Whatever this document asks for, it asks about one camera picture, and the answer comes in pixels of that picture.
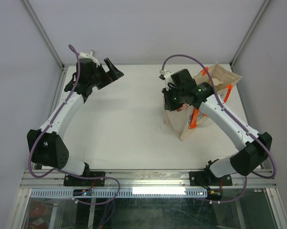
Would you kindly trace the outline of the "beige canvas bag orange handles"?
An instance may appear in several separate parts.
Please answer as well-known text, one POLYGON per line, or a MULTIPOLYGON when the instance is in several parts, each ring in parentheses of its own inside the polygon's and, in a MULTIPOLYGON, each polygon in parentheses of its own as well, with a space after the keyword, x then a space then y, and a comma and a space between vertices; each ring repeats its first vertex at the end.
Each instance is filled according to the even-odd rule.
MULTIPOLYGON (((219 97, 224 102, 227 102, 232 88, 242 79, 242 76, 225 69, 217 62, 211 66, 207 66, 206 70, 212 78, 217 78, 223 82, 223 84, 215 88, 219 97)), ((168 111, 164 109, 164 119, 170 130, 181 141, 184 141, 194 130, 202 126, 209 117, 193 106, 189 106, 181 111, 168 111)))

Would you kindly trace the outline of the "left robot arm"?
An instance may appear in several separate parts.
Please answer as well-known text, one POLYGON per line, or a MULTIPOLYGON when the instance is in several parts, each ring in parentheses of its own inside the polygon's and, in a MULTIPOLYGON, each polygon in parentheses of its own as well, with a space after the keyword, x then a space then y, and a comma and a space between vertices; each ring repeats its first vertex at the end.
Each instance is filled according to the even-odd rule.
POLYGON ((89 165, 69 154, 63 138, 73 117, 92 94, 93 88, 101 90, 124 76, 109 58, 105 58, 104 62, 108 71, 95 58, 80 57, 58 106, 43 125, 27 133, 30 171, 32 164, 39 164, 74 175, 74 180, 79 185, 89 183, 89 165))

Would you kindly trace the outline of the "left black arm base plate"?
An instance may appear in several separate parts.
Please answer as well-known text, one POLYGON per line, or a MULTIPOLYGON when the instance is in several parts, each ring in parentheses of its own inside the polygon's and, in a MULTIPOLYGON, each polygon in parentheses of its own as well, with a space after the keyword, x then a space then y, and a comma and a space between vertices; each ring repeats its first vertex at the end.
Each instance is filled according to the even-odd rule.
POLYGON ((105 171, 90 171, 88 177, 102 177, 102 179, 88 179, 88 178, 76 178, 71 175, 65 175, 64 186, 65 187, 103 187, 105 185, 104 176, 105 171))

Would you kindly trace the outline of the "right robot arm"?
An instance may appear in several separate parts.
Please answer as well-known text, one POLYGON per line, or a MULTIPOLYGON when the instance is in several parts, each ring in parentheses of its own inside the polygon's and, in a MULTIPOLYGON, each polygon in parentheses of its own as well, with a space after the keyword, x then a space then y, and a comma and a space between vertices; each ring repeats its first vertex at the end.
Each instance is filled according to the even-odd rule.
POLYGON ((212 119, 230 138, 237 152, 222 159, 209 161, 204 169, 204 180, 216 184, 221 177, 230 174, 247 176, 268 158, 272 136, 260 133, 236 116, 213 87, 203 82, 197 84, 187 69, 175 73, 165 72, 162 89, 165 109, 176 111, 184 104, 191 105, 212 119))

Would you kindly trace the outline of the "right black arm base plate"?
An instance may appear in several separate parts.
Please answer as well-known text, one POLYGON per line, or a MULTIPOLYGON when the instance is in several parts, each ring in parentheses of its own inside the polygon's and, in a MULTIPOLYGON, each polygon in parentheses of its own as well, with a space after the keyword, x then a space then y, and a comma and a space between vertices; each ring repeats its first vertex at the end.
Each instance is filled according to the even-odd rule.
POLYGON ((233 185, 232 178, 230 175, 223 177, 215 177, 212 173, 205 171, 190 171, 189 172, 190 186, 224 186, 230 187, 233 185))

